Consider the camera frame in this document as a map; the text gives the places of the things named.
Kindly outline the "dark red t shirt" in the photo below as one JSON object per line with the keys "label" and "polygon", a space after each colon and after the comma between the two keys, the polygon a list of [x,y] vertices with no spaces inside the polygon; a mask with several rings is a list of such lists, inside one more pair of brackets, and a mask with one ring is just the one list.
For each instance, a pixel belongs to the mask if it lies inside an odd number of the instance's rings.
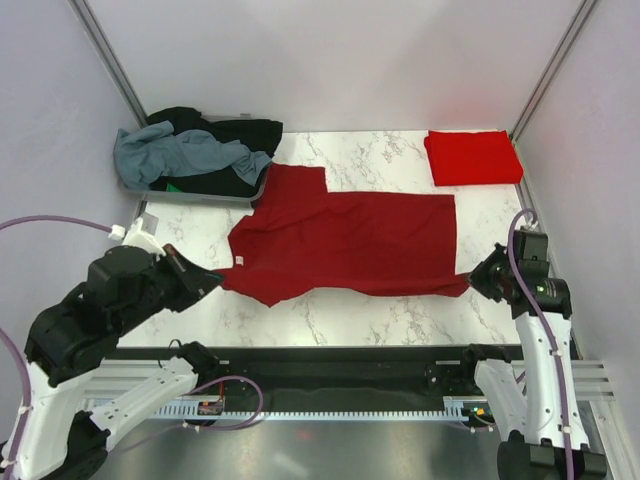
{"label": "dark red t shirt", "polygon": [[228,237],[223,288],[272,307],[316,288],[459,297],[451,195],[330,192],[322,167],[269,168],[251,215]]}

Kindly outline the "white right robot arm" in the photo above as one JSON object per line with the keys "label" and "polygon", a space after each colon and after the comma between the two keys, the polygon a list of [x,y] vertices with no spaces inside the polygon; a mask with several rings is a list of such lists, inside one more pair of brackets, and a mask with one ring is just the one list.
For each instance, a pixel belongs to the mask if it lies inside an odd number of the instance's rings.
{"label": "white right robot arm", "polygon": [[482,296],[506,302],[524,360],[517,381],[501,347],[472,344],[463,354],[458,381],[485,396],[501,443],[502,479],[603,479],[604,455],[592,451],[579,414],[571,363],[572,304],[565,281],[549,275],[548,238],[514,228],[507,245],[468,276]]}

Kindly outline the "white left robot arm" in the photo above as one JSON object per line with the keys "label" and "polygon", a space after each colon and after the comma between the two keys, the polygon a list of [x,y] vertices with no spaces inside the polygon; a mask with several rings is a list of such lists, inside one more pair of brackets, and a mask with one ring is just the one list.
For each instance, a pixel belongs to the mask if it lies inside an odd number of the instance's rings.
{"label": "white left robot arm", "polygon": [[79,407],[88,384],[120,339],[163,310],[180,313],[223,282],[172,245],[161,245],[137,218],[104,227],[117,246],[88,267],[85,281],[34,320],[17,363],[22,399],[2,445],[5,479],[88,479],[134,427],[174,398],[208,393],[219,362],[198,342],[183,345],[146,380],[94,410]]}

